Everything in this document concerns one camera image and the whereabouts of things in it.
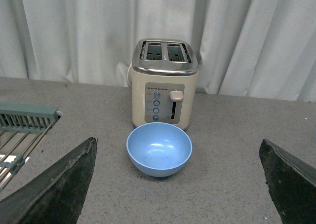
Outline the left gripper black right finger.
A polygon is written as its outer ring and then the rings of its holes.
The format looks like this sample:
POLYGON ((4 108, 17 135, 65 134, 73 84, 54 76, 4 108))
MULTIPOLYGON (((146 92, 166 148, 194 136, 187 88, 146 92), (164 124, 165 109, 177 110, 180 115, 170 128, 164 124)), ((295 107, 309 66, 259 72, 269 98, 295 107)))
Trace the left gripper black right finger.
POLYGON ((316 169, 264 139, 259 149, 271 199, 284 224, 316 222, 316 169))

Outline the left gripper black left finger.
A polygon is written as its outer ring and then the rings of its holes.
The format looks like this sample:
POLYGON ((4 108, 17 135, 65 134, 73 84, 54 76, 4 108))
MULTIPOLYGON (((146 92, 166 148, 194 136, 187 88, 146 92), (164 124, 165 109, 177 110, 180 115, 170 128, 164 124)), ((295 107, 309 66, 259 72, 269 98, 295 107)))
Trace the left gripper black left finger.
POLYGON ((90 137, 0 202, 2 224, 75 224, 94 173, 90 137))

